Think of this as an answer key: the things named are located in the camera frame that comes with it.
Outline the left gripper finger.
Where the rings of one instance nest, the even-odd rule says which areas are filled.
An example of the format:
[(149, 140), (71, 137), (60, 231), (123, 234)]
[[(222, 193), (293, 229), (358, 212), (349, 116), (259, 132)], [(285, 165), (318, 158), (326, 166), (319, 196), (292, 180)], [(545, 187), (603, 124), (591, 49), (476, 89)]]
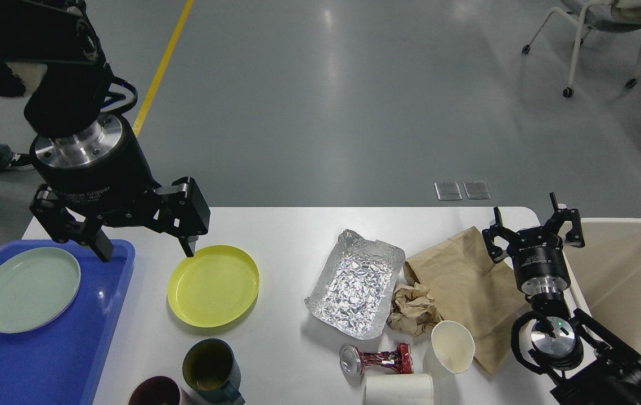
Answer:
[(159, 187), (158, 217), (153, 230), (178, 239), (185, 256), (193, 257), (196, 242), (209, 232), (210, 209), (199, 185), (192, 177), (182, 177), (171, 186)]
[(93, 217), (76, 220), (50, 187), (39, 186), (30, 211), (53, 241), (60, 244), (75, 241), (90, 248), (102, 262), (110, 261), (114, 246), (102, 231), (102, 220)]

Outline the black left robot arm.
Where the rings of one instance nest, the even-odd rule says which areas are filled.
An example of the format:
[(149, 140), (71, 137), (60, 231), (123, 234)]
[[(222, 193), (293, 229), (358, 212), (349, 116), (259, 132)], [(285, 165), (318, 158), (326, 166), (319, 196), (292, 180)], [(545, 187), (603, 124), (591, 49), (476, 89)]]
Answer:
[(108, 262), (107, 227), (145, 227), (177, 238), (187, 257), (209, 231), (196, 181), (164, 187), (151, 175), (124, 117), (137, 90), (115, 76), (83, 1), (0, 1), (0, 68), (43, 67), (25, 120), (37, 136), (30, 161), (43, 178), (30, 211), (57, 243), (75, 241)]

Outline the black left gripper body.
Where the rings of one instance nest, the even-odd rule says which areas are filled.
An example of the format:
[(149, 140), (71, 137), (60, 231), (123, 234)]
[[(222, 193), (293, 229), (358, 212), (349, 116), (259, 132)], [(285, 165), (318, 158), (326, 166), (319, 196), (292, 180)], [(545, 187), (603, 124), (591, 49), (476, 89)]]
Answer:
[(128, 120), (102, 113), (79, 133), (30, 144), (30, 159), (52, 202), (32, 204), (43, 228), (65, 228), (74, 211), (109, 227), (157, 228), (160, 187)]

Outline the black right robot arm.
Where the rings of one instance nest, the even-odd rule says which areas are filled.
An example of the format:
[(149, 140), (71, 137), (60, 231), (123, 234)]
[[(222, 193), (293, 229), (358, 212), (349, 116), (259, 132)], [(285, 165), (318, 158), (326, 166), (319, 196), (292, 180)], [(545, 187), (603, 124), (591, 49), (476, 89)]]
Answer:
[(586, 311), (570, 310), (564, 292), (572, 281), (564, 247), (582, 248), (582, 218), (559, 206), (542, 225), (513, 230), (500, 208), (482, 231), (495, 263), (510, 257), (517, 289), (531, 310), (512, 325), (510, 348), (516, 361), (554, 383), (559, 404), (641, 404), (641, 354)]

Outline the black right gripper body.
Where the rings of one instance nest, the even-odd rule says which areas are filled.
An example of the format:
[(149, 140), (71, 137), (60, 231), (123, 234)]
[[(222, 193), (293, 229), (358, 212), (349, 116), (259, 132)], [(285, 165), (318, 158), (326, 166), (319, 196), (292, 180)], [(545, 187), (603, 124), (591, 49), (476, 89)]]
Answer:
[(508, 242), (518, 290), (528, 296), (561, 293), (571, 280), (557, 233), (542, 227), (521, 229)]

